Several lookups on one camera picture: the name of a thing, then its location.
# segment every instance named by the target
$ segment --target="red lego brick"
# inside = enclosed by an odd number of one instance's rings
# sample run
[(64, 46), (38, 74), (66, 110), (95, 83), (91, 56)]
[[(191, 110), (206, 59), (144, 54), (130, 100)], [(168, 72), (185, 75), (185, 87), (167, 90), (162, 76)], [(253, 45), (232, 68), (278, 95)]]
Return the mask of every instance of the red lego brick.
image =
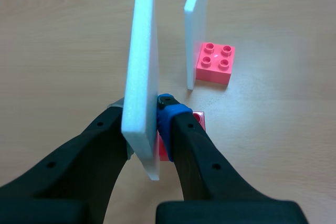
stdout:
[[(202, 128), (205, 130), (205, 117), (203, 111), (193, 111), (194, 117), (198, 120), (199, 124), (202, 126)], [(166, 148), (164, 147), (163, 141), (159, 135), (159, 133), (156, 133), (156, 138), (159, 139), (159, 155), (160, 155), (160, 161), (169, 161)]]
[(199, 53), (196, 79), (229, 84), (235, 48), (229, 45), (203, 43)]

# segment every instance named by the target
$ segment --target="table surface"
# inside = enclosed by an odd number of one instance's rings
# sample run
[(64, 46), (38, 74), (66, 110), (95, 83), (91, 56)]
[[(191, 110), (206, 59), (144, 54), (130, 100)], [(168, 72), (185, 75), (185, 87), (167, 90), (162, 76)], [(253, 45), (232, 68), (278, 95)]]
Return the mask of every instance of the table surface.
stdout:
[[(236, 47), (227, 88), (186, 89), (185, 0), (156, 0), (160, 92), (205, 111), (208, 135), (254, 187), (336, 219), (336, 0), (208, 0), (206, 40)], [(0, 0), (0, 184), (121, 98), (134, 0)], [(106, 223), (154, 223), (182, 199), (176, 170), (127, 162)]]

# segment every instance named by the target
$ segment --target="screw hole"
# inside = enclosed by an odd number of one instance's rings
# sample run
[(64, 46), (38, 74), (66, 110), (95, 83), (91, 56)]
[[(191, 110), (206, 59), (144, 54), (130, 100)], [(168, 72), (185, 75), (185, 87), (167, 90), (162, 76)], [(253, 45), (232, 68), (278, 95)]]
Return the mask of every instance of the screw hole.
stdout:
[(220, 164), (213, 164), (212, 168), (215, 170), (220, 170), (221, 169), (221, 165)]
[(55, 165), (56, 165), (56, 162), (51, 161), (51, 162), (49, 162), (49, 163), (47, 164), (47, 168), (54, 168)]

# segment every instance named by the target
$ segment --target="white foam panel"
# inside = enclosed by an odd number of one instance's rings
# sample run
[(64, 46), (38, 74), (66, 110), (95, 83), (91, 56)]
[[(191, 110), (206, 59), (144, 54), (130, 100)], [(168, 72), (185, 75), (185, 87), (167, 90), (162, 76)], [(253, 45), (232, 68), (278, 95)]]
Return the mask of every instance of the white foam panel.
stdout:
[(187, 88), (194, 89), (196, 66), (205, 38), (207, 0), (186, 0), (184, 5)]
[(135, 0), (121, 132), (152, 180), (159, 180), (159, 91), (155, 0)]

